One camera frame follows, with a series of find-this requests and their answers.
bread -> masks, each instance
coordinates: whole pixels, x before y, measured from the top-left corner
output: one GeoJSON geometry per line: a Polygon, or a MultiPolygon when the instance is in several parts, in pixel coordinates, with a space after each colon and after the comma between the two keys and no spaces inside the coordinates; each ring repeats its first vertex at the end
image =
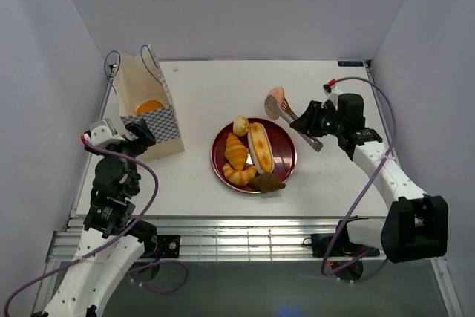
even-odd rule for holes
{"type": "Polygon", "coordinates": [[[255,177],[255,174],[258,170],[255,166],[249,167],[246,171],[237,171],[233,170],[232,167],[227,163],[223,167],[224,177],[236,186],[246,186],[250,180],[255,177]]]}
{"type": "Polygon", "coordinates": [[[257,177],[254,177],[249,181],[249,185],[253,189],[257,189],[262,193],[275,192],[278,189],[285,189],[285,183],[282,183],[281,179],[274,174],[264,172],[257,177]]]}
{"type": "MultiPolygon", "coordinates": [[[[267,94],[268,97],[274,97],[275,101],[277,102],[277,104],[279,105],[279,107],[281,106],[282,102],[284,101],[285,99],[285,91],[282,87],[274,87],[270,92],[269,94],[267,94]]],[[[264,102],[264,109],[266,111],[266,114],[267,116],[271,119],[271,120],[277,120],[279,119],[279,113],[275,113],[271,108],[269,108],[267,105],[265,105],[265,102],[264,102]]]]}
{"type": "Polygon", "coordinates": [[[232,132],[239,137],[243,137],[247,134],[247,129],[249,129],[248,119],[244,115],[238,115],[232,124],[232,132]]]}
{"type": "Polygon", "coordinates": [[[249,142],[252,162],[258,172],[260,174],[264,172],[272,173],[274,171],[274,157],[264,125],[259,122],[252,123],[247,132],[247,141],[249,142]]]}
{"type": "Polygon", "coordinates": [[[226,140],[226,150],[224,157],[231,163],[235,170],[244,170],[247,161],[247,148],[242,144],[236,135],[230,133],[226,140]]]}

blue checkered label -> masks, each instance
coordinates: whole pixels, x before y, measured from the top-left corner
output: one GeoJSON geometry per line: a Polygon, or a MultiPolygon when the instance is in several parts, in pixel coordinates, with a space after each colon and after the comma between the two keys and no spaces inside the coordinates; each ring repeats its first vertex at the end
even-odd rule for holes
{"type": "Polygon", "coordinates": [[[180,137],[180,129],[178,128],[178,121],[175,117],[173,105],[147,111],[143,114],[120,117],[124,125],[140,118],[145,119],[147,122],[147,126],[155,136],[157,144],[180,137]]]}
{"type": "Polygon", "coordinates": [[[162,81],[162,86],[165,88],[166,96],[168,97],[169,100],[173,102],[173,100],[171,99],[170,89],[168,88],[168,85],[166,84],[164,76],[161,78],[161,81],[162,81]]]}
{"type": "Polygon", "coordinates": [[[166,85],[166,82],[165,82],[165,75],[163,74],[163,71],[162,71],[162,68],[160,67],[160,63],[158,62],[158,59],[155,58],[154,55],[152,55],[151,59],[154,60],[154,64],[155,64],[155,67],[157,68],[158,70],[158,82],[163,85],[163,87],[165,88],[165,91],[166,91],[166,95],[168,97],[170,97],[170,90],[168,89],[168,86],[166,85]]]}

orange item in bag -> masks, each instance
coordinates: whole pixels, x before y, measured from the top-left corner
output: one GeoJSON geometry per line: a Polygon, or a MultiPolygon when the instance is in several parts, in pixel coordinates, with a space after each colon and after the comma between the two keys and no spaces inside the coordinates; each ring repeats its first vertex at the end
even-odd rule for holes
{"type": "Polygon", "coordinates": [[[147,102],[143,103],[137,110],[135,114],[143,114],[146,111],[154,111],[155,109],[160,109],[163,107],[163,104],[158,100],[148,100],[147,102]]]}

brown pastry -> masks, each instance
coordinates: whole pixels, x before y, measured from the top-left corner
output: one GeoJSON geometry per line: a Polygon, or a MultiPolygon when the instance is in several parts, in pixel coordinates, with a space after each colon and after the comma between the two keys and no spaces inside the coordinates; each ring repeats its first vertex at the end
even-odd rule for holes
{"type": "Polygon", "coordinates": [[[255,177],[258,170],[255,166],[249,167],[246,171],[237,171],[233,170],[232,167],[227,163],[223,167],[224,177],[236,186],[245,186],[255,177]]]}
{"type": "Polygon", "coordinates": [[[247,161],[247,147],[242,144],[236,135],[230,133],[226,140],[224,157],[235,170],[244,170],[247,161]]]}
{"type": "Polygon", "coordinates": [[[285,183],[269,172],[264,172],[263,174],[253,178],[249,181],[249,185],[253,189],[258,189],[263,193],[275,192],[279,189],[285,189],[286,187],[285,183]]]}

blue cable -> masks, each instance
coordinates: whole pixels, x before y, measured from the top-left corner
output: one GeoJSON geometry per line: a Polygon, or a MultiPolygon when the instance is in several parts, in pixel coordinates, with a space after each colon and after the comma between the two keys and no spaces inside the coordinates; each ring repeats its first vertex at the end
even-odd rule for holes
{"type": "Polygon", "coordinates": [[[114,84],[112,83],[113,81],[112,81],[111,77],[110,77],[109,74],[108,74],[108,70],[106,69],[107,60],[108,60],[109,56],[111,55],[111,53],[117,53],[117,56],[119,57],[119,63],[117,63],[116,74],[117,74],[117,71],[118,71],[119,68],[120,68],[120,62],[121,62],[120,53],[119,53],[119,51],[112,50],[112,51],[109,52],[109,53],[107,54],[107,56],[105,57],[105,60],[104,60],[104,74],[105,74],[105,78],[107,78],[107,80],[108,80],[109,83],[111,84],[112,89],[114,89],[114,93],[117,94],[116,88],[114,87],[114,84]]]}
{"type": "MultiPolygon", "coordinates": [[[[158,258],[156,258],[156,259],[154,260],[154,262],[150,263],[149,265],[152,265],[152,264],[157,263],[159,260],[162,260],[162,258],[164,258],[164,257],[165,257],[165,254],[162,254],[161,256],[159,256],[158,258]]],[[[144,272],[144,271],[147,271],[148,269],[150,269],[150,267],[147,266],[147,265],[144,265],[144,266],[143,266],[143,269],[139,271],[139,274],[141,274],[141,273],[144,272]]]]}
{"type": "Polygon", "coordinates": [[[152,77],[154,77],[157,82],[159,82],[160,84],[162,84],[161,81],[160,81],[158,78],[156,78],[156,76],[150,71],[150,68],[148,68],[147,64],[145,63],[145,59],[143,58],[143,48],[147,48],[148,53],[150,53],[150,57],[151,57],[152,61],[154,61],[154,63],[155,63],[154,57],[152,56],[151,51],[150,51],[150,47],[149,47],[147,44],[144,44],[144,45],[142,45],[142,47],[140,48],[140,57],[142,57],[143,65],[145,66],[145,68],[147,69],[147,71],[150,73],[150,75],[151,75],[152,77]]]}

